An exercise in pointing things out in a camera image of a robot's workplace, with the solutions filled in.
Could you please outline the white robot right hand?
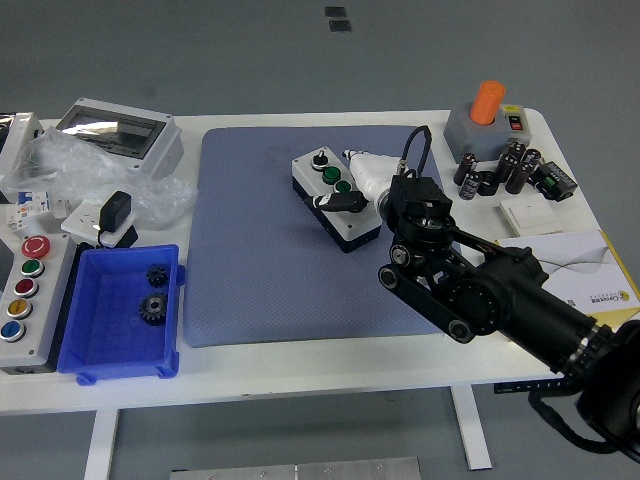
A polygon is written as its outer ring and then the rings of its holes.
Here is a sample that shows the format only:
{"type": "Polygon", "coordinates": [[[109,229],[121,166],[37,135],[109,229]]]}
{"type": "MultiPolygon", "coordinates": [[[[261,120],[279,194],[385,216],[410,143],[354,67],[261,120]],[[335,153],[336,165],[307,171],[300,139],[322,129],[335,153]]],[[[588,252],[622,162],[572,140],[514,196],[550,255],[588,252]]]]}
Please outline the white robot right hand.
{"type": "Polygon", "coordinates": [[[372,205],[377,213],[389,194],[392,177],[396,174],[401,158],[377,155],[367,151],[345,150],[349,171],[355,190],[307,196],[304,203],[312,209],[327,212],[360,213],[372,205]]]}

